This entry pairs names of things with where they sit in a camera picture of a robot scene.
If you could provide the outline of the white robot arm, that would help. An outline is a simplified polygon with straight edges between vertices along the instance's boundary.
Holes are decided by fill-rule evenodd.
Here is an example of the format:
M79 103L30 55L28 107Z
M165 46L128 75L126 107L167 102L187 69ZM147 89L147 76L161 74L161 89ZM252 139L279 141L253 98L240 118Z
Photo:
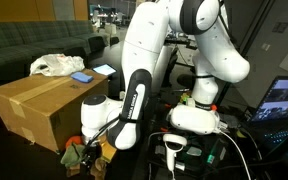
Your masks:
M219 133L220 118L212 108L217 78L231 83L243 80L249 63L237 52L222 18L222 0L158 0L140 4L128 27L121 67L125 97L121 101L92 95L81 106L82 133L88 149L102 134L111 146L126 150L140 138L140 124L149 94L171 61L162 53L167 32L195 38L195 83L190 105L170 111L173 127L199 135Z

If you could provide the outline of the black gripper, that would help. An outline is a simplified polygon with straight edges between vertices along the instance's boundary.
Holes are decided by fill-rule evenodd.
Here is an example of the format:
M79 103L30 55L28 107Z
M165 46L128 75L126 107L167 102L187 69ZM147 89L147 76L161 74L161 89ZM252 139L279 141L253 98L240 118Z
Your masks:
M82 163L84 165L91 165L101 154L101 148L99 146L91 147L84 154Z

